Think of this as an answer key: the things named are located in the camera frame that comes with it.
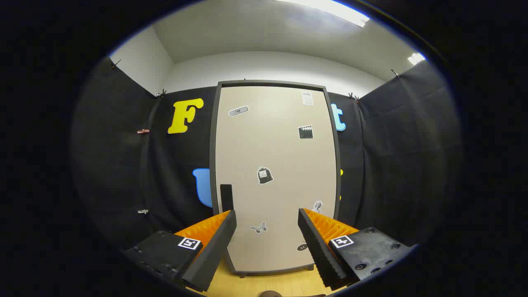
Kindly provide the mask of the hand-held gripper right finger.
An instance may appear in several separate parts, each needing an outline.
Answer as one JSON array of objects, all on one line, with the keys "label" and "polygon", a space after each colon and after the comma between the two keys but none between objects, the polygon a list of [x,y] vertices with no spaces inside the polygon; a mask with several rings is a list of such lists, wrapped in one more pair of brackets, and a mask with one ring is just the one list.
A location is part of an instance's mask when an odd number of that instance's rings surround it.
[{"label": "hand-held gripper right finger", "polygon": [[299,209],[298,227],[324,286],[332,290],[369,280],[415,250],[377,228],[358,230],[306,208]]}]

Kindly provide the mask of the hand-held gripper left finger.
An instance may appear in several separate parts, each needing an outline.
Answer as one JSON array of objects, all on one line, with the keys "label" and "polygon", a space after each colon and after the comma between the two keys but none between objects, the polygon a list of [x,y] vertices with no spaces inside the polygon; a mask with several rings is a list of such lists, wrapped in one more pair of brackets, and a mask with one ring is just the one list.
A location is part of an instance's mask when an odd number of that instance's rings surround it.
[{"label": "hand-held gripper left finger", "polygon": [[176,233],[157,231],[124,255],[174,288],[206,292],[235,230],[236,212],[227,210]]}]

